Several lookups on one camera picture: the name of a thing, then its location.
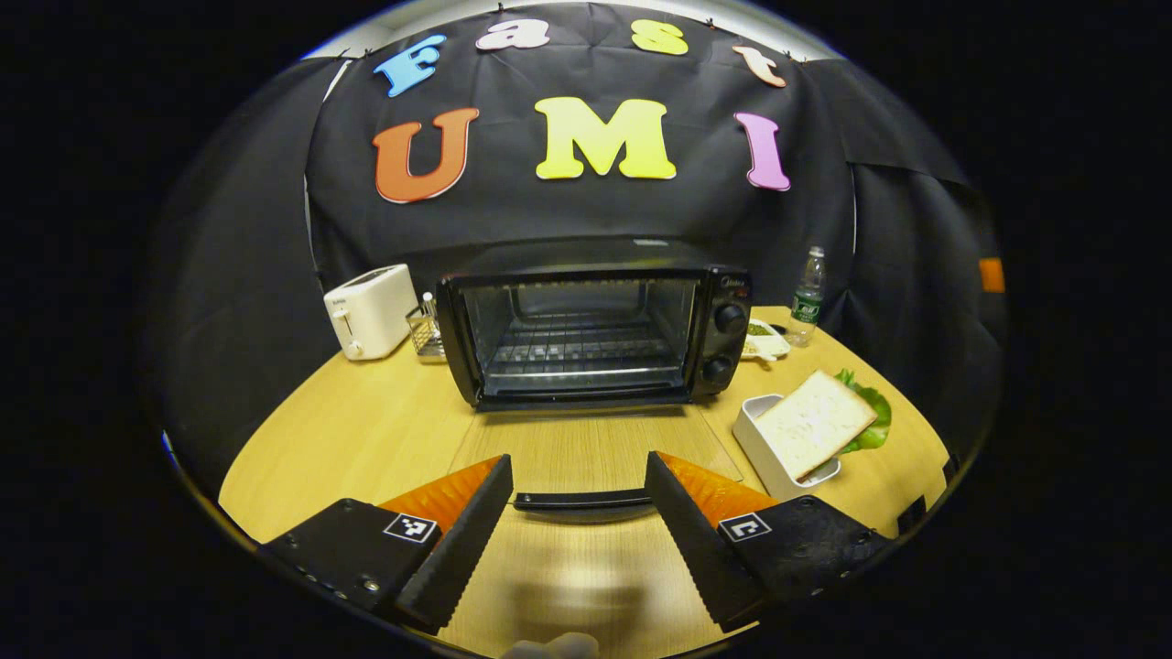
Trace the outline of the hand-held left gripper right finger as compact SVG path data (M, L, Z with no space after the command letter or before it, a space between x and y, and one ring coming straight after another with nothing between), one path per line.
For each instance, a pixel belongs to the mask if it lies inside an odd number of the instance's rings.
M815 496L781 502L662 451L645 489L724 632L833 591L893 543Z

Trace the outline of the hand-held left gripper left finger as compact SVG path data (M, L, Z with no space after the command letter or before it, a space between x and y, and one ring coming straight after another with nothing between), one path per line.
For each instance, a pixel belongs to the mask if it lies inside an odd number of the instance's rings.
M379 505L340 498L264 543L261 555L382 621L435 634L451 621L513 491L509 455L481 460Z

